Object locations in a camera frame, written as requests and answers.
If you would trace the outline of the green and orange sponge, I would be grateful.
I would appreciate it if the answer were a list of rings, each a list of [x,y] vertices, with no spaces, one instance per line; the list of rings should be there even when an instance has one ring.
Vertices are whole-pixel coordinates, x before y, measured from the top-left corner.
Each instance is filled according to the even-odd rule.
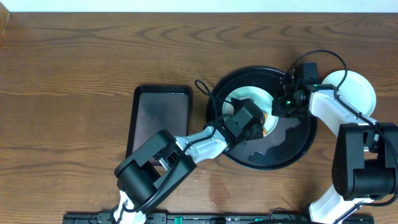
[[[268,119],[268,114],[266,112],[263,112],[264,114],[264,119],[262,120],[262,135],[265,137],[268,133],[266,129],[266,121]]]

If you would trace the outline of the light blue plate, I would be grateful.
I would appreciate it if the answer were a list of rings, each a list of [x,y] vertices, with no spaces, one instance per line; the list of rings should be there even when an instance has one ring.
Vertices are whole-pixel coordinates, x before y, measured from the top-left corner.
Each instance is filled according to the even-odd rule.
[[[365,116],[370,116],[376,107],[376,92],[370,82],[362,75],[348,70],[347,76],[338,88],[338,95],[345,104],[354,109],[355,112],[362,112]],[[327,103],[323,103],[324,111],[332,114],[353,114],[345,106],[341,106],[335,99],[334,94],[328,98]]]
[[[245,98],[252,98],[254,103],[260,107],[263,112],[268,114],[268,119],[266,121],[266,129],[268,131],[267,135],[273,132],[277,126],[278,117],[271,115],[272,112],[272,101],[273,97],[262,88],[255,86],[244,86],[233,90],[227,97],[222,106],[222,113],[233,114],[233,106],[228,102],[231,98],[237,98],[239,100]]]

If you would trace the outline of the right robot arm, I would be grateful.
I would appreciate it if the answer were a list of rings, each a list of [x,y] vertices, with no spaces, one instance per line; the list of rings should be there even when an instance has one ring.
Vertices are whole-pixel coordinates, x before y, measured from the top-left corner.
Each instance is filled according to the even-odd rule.
[[[284,81],[272,114],[314,116],[337,137],[331,187],[310,204],[314,223],[342,223],[362,206],[384,207],[397,200],[397,126],[362,114],[331,84],[317,79]]]

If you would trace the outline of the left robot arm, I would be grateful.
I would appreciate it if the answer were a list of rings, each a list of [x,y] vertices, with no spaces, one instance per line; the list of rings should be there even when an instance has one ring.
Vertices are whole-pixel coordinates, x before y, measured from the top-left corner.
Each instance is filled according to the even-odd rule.
[[[146,214],[165,200],[197,167],[238,144],[265,136],[263,112],[251,98],[231,99],[233,114],[215,115],[203,131],[173,136],[163,129],[127,157],[114,171],[120,193],[116,223],[144,223]]]

